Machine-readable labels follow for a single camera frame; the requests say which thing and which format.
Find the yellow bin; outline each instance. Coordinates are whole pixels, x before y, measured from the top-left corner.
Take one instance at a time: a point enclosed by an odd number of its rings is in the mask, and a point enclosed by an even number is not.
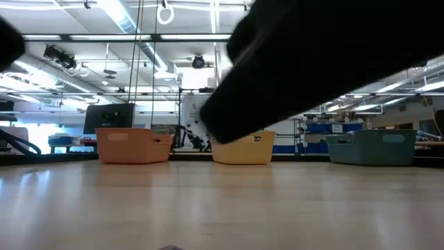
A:
[[[213,160],[233,165],[269,164],[275,135],[273,131],[261,131],[228,144],[212,142]]]

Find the security camera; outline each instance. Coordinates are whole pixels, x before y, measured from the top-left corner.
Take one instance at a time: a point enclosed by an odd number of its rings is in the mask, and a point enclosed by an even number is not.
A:
[[[203,67],[205,67],[205,60],[203,60],[203,56],[195,55],[191,66],[193,66],[194,69],[202,69]]]

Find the computer monitor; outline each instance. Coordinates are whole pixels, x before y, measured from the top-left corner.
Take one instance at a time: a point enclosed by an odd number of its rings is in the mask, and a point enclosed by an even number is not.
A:
[[[83,133],[91,135],[96,128],[132,128],[135,104],[91,105],[86,110]]]

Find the teal bin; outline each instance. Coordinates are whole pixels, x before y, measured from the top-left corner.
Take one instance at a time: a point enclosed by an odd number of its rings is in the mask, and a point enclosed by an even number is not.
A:
[[[366,166],[409,166],[415,154],[415,130],[362,130],[327,135],[333,163]]]

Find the orange bin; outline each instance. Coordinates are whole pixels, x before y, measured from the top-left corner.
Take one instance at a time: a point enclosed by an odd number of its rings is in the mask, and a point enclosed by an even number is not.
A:
[[[102,163],[145,164],[168,160],[172,135],[155,135],[147,128],[96,128]]]
[[[261,131],[228,144],[212,142],[213,160],[233,165],[269,164],[275,135],[273,131]]]

